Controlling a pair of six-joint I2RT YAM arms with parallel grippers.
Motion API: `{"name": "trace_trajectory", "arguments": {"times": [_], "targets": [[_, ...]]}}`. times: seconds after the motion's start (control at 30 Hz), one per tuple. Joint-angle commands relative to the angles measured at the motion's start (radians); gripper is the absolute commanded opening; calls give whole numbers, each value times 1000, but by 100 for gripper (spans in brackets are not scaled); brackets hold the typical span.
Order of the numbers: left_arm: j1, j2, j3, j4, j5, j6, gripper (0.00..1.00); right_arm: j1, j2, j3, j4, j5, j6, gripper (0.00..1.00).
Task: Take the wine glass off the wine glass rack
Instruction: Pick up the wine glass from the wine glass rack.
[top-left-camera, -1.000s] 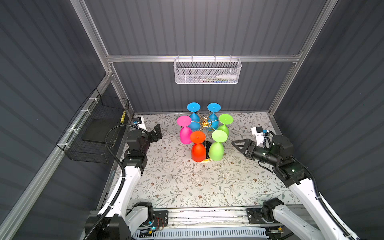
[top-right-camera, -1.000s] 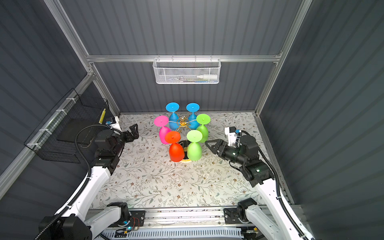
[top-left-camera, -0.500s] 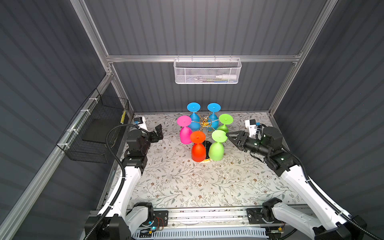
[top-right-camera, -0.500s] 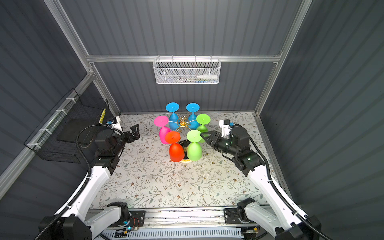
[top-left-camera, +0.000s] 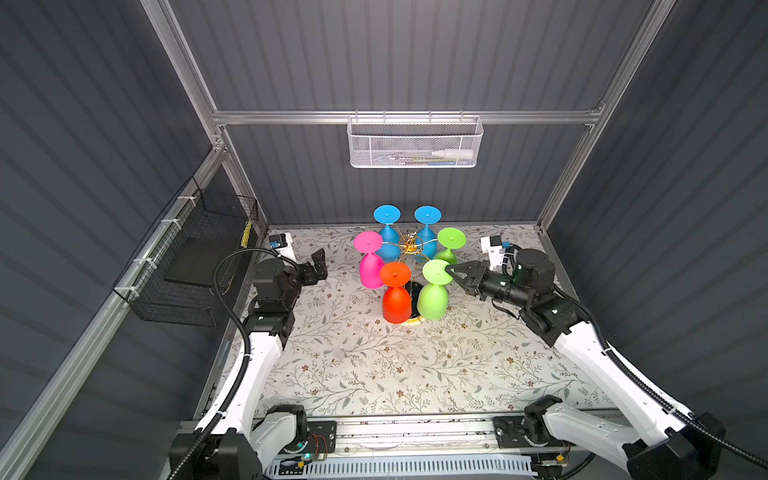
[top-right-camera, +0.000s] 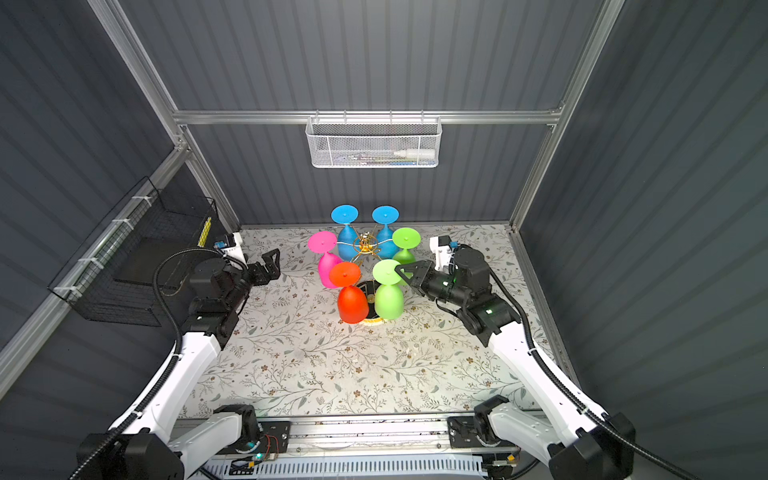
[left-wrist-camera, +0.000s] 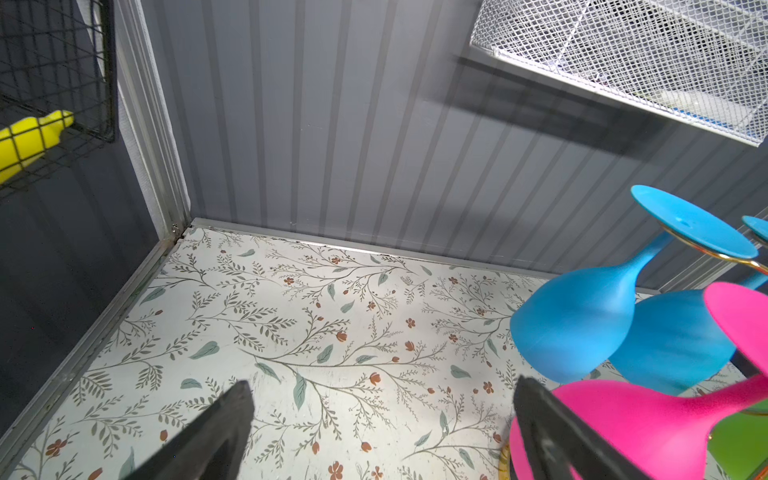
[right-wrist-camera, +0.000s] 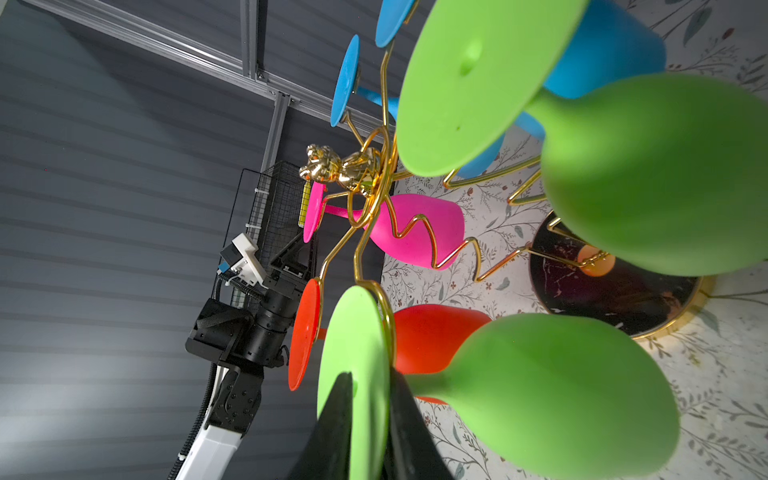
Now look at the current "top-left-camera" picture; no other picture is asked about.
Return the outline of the green wine glass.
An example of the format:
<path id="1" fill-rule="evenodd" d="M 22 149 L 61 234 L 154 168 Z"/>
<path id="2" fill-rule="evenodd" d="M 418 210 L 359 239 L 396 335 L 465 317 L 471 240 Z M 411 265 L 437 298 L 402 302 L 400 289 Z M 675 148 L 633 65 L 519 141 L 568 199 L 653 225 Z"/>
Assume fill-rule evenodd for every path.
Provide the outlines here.
<path id="1" fill-rule="evenodd" d="M 419 293 L 417 310 L 425 319 L 439 320 L 447 312 L 449 297 L 446 286 L 453 280 L 446 271 L 449 263 L 441 259 L 426 262 L 422 275 L 427 284 Z"/>
<path id="2" fill-rule="evenodd" d="M 466 244 L 465 233 L 458 228 L 446 227 L 438 232 L 437 240 L 443 247 L 443 250 L 437 252 L 434 255 L 434 259 L 443 260 L 449 264 L 457 264 L 458 259 L 455 250 L 462 248 Z"/>

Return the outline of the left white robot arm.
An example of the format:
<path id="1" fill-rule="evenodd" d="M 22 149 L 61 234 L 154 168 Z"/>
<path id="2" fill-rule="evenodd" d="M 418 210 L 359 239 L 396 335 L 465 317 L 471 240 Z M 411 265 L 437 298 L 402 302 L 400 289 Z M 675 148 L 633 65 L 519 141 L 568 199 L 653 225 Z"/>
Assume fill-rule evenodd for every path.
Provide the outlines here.
<path id="1" fill-rule="evenodd" d="M 271 408 L 256 422 L 266 381 L 292 332 L 293 309 L 303 287 L 328 276 L 324 249 L 299 264 L 284 249 L 266 250 L 254 271 L 256 295 L 241 318 L 226 310 L 243 343 L 222 392 L 195 430 L 179 434 L 169 451 L 172 479 L 263 479 L 287 447 L 308 442 L 307 414 L 300 405 Z"/>

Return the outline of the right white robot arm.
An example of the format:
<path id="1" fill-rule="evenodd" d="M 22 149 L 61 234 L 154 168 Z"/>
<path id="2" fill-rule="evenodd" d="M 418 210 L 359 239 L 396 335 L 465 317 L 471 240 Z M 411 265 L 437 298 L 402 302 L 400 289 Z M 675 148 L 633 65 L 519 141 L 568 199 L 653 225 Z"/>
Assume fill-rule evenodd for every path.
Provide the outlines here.
<path id="1" fill-rule="evenodd" d="M 556 267 L 544 252 L 519 250 L 511 268 L 499 272 L 485 260 L 445 271 L 471 295 L 517 306 L 525 325 L 586 373 L 628 422 L 611 423 L 547 394 L 524 410 L 528 443 L 575 444 L 633 479 L 709 479 L 717 473 L 723 425 L 710 414 L 694 414 L 627 362 L 587 309 L 556 285 Z"/>

